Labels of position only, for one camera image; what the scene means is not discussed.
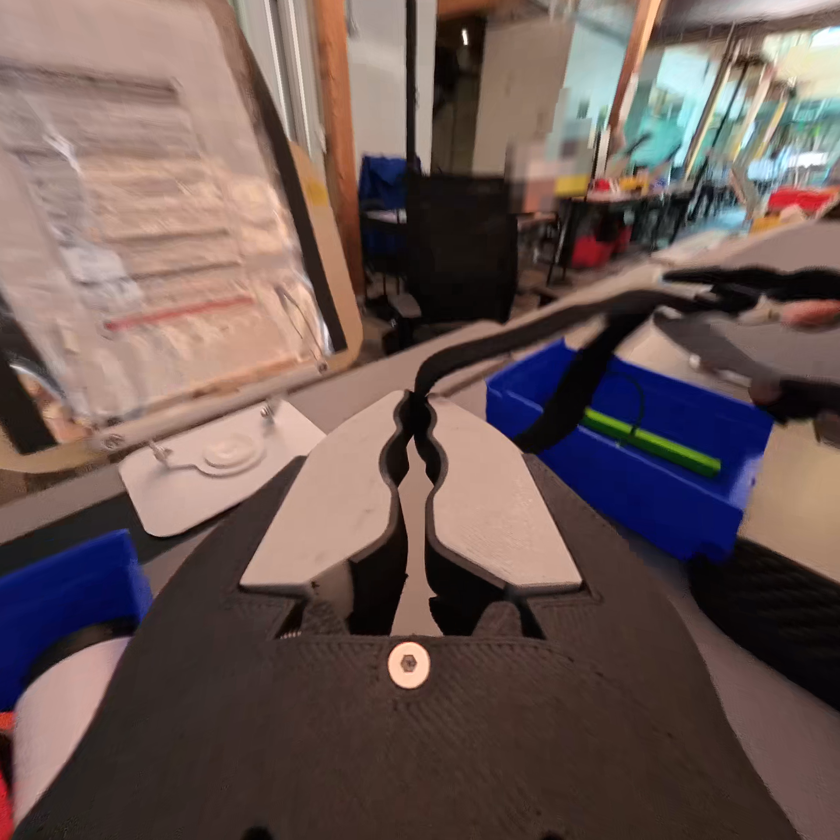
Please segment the black framed instruction board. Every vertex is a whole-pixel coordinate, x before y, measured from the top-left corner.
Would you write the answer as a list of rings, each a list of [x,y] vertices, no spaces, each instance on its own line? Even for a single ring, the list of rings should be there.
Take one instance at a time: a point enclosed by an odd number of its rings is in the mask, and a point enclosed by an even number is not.
[[[361,342],[231,2],[2,2],[2,472],[273,399]]]

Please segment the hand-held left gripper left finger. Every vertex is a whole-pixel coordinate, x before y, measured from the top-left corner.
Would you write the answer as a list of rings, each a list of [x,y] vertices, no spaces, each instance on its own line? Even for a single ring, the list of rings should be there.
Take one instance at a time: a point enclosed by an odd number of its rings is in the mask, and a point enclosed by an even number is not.
[[[306,457],[239,586],[289,597],[354,597],[353,571],[401,518],[407,391],[342,423]]]

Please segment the person's dark clothing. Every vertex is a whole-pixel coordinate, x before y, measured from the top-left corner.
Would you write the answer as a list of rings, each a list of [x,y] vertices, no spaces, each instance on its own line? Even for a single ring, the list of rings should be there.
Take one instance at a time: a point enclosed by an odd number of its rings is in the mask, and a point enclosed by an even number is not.
[[[839,710],[839,583],[756,542],[686,565],[699,609],[735,644]]]

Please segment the white bottle, black cap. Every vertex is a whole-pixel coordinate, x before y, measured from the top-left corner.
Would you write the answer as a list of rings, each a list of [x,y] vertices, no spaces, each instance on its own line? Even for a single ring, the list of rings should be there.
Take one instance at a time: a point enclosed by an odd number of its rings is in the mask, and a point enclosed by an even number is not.
[[[24,820],[67,764],[93,715],[130,636],[70,645],[56,652],[14,708],[12,807]]]

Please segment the black office chair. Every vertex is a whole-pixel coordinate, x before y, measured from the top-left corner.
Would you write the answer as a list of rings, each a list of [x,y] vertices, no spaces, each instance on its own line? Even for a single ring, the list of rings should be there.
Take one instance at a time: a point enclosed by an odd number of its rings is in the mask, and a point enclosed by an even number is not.
[[[385,355],[424,340],[447,325],[509,320],[518,288],[518,220],[501,176],[408,176],[405,291],[416,307],[396,299]]]

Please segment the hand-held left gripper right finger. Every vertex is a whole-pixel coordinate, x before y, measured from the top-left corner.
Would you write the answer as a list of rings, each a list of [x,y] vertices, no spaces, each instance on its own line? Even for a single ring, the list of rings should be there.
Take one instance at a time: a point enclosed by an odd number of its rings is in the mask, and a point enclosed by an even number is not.
[[[432,396],[428,409],[432,546],[514,595],[579,591],[581,572],[520,449],[447,398]]]

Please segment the white board stand base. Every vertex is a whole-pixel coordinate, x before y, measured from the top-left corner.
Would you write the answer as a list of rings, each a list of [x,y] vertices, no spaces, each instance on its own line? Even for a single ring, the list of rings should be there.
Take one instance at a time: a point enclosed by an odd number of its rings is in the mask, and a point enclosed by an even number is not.
[[[149,442],[119,476],[143,530],[165,539],[237,506],[324,437],[289,402],[261,403]]]

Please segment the blue plastic bin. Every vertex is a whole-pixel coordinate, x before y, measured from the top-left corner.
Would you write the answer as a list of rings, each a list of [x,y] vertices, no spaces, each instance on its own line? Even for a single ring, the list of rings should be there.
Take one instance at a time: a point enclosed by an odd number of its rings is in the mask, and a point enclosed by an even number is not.
[[[705,478],[579,426],[540,454],[604,517],[672,557],[732,552],[770,439],[760,409],[614,358],[591,409],[720,459]]]
[[[110,532],[2,577],[1,709],[11,711],[54,648],[104,627],[131,635],[149,611],[151,585],[127,530]]]

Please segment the red plastic bin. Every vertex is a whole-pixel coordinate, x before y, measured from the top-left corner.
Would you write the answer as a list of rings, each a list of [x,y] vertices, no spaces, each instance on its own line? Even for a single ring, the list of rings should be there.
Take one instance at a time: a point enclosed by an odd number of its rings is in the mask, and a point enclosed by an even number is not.
[[[627,252],[632,231],[622,228],[611,240],[599,240],[593,234],[576,239],[570,258],[574,270],[595,270],[603,268],[611,259]]]

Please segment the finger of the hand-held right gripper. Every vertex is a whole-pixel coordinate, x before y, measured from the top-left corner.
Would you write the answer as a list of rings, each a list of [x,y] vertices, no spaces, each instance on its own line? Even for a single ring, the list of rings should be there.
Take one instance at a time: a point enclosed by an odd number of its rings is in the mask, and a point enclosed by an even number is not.
[[[675,310],[658,310],[653,316],[654,327],[694,360],[692,364],[697,371],[747,391],[779,391],[784,383],[783,375],[756,361],[721,330],[733,328],[737,337],[741,337],[748,330],[779,322],[778,318],[762,313],[718,318],[714,313],[689,315],[678,314]]]
[[[689,266],[667,269],[661,280],[671,285],[707,287],[695,295],[695,301],[710,304],[713,311],[742,314],[758,306],[761,291],[755,283],[763,275],[761,266]]]

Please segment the green bar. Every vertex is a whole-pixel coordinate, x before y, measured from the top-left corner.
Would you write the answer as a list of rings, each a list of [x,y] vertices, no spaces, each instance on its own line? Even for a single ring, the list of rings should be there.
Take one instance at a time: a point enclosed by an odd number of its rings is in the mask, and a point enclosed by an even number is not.
[[[638,425],[587,408],[581,420],[586,429],[610,438],[618,444],[635,448],[705,478],[721,473],[721,461],[693,448],[648,432]]]

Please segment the person's right hand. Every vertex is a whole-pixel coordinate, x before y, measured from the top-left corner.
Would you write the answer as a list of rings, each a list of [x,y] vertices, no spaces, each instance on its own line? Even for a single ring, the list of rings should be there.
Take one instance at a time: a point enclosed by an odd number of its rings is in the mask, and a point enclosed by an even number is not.
[[[819,331],[830,329],[839,321],[839,300],[803,300],[787,302],[773,311],[772,322],[786,329]]]

